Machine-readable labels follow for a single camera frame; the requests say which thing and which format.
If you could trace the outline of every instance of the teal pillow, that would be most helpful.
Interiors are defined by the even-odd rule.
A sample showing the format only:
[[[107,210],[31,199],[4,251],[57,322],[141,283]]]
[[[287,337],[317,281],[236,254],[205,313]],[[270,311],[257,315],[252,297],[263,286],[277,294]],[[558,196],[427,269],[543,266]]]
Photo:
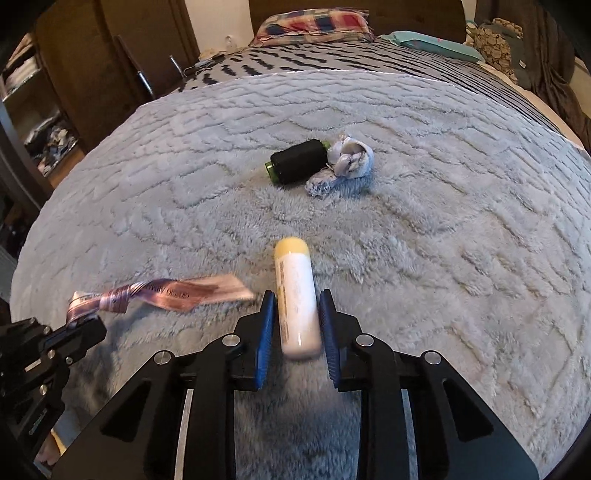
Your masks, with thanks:
[[[476,63],[477,61],[483,61],[486,63],[484,57],[480,55],[475,48],[454,41],[443,40],[442,38],[431,37],[430,35],[423,35],[422,33],[405,30],[392,32],[390,35],[380,35],[380,37],[392,42],[394,45],[400,45],[401,47],[437,53],[444,57],[471,61],[472,63]]]

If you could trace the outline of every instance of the pink ribbon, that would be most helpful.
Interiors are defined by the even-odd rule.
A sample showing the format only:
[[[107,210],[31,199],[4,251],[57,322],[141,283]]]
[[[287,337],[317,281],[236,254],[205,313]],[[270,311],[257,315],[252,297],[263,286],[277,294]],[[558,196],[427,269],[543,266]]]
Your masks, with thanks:
[[[125,313],[132,299],[165,310],[187,312],[200,304],[253,298],[254,294],[232,274],[187,280],[157,278],[113,288],[105,293],[74,292],[66,323],[99,310]]]

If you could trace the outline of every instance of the plaid pillowcase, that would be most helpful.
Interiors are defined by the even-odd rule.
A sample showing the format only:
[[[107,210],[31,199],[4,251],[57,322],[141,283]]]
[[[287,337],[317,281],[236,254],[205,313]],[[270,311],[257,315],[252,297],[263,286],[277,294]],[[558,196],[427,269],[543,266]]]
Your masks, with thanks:
[[[312,8],[273,15],[262,23],[250,47],[374,41],[368,17],[367,10],[352,8]]]

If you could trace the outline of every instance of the pillow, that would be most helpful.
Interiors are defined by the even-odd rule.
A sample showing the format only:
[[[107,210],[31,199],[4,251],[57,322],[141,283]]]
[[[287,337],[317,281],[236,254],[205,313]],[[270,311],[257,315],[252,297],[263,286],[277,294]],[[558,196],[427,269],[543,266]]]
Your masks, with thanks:
[[[374,41],[368,11],[352,8],[312,8],[273,15],[260,26],[250,47]]]
[[[422,33],[411,31],[392,32],[390,35],[380,35],[381,38],[401,47],[413,48],[415,50],[437,53],[451,59],[471,61],[476,63],[484,61],[482,55],[468,45],[462,45],[450,40],[431,37]]]
[[[484,22],[476,30],[474,46],[486,62],[507,75],[525,90],[531,89],[530,74],[525,62],[523,29],[503,18]]]

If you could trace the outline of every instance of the striped bedsheet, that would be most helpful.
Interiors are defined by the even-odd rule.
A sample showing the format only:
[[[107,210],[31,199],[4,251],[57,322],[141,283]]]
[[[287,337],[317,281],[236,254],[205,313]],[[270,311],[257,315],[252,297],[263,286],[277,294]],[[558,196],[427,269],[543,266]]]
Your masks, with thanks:
[[[374,43],[332,42],[249,48],[198,72],[183,88],[194,89],[264,73],[313,69],[408,73],[454,83],[471,92],[481,93],[560,133],[526,98],[478,65],[398,47],[381,38]]]

